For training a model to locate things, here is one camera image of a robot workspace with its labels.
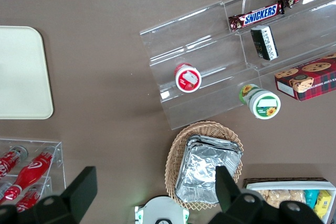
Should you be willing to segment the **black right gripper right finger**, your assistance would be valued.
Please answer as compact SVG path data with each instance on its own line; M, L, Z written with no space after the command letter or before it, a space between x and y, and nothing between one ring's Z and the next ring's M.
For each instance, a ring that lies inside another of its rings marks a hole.
M323 223L311 208L283 201L275 208L253 190L240 190L225 166L217 166L215 191L221 212L210 223Z

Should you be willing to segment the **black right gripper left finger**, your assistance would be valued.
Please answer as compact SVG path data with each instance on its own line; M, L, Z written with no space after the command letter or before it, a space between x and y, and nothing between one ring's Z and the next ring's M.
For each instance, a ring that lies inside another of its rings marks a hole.
M97 192L96 167L87 166L60 195L43 198L28 210L1 206L1 223L80 223Z

